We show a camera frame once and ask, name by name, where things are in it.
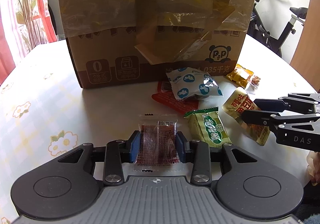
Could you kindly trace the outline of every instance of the yellow flower center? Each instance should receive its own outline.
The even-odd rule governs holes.
[[[64,144],[65,146],[68,146],[68,145],[70,144],[69,139],[64,139],[63,144]]]

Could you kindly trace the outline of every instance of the green label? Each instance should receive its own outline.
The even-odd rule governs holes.
[[[217,124],[217,122],[212,119],[210,116],[204,116],[204,125],[205,129],[208,132],[209,138],[215,144],[219,144],[222,142],[222,134],[221,132],[224,131],[222,124]]]

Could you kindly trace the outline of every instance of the green snack package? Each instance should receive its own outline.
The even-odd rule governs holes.
[[[230,143],[225,131],[218,107],[190,111],[184,115],[188,119],[189,129],[193,139],[206,142],[210,147],[221,148],[224,143]]]

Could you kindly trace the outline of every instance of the bike seat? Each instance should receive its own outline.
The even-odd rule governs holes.
[[[290,11],[293,12],[296,16],[298,16],[298,18],[305,20],[307,17],[308,8],[306,8],[306,7],[300,7],[300,8],[290,7]]]

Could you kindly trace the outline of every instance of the milk carton icon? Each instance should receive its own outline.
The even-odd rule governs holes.
[[[121,69],[131,69],[132,60],[130,57],[125,57],[121,59]]]

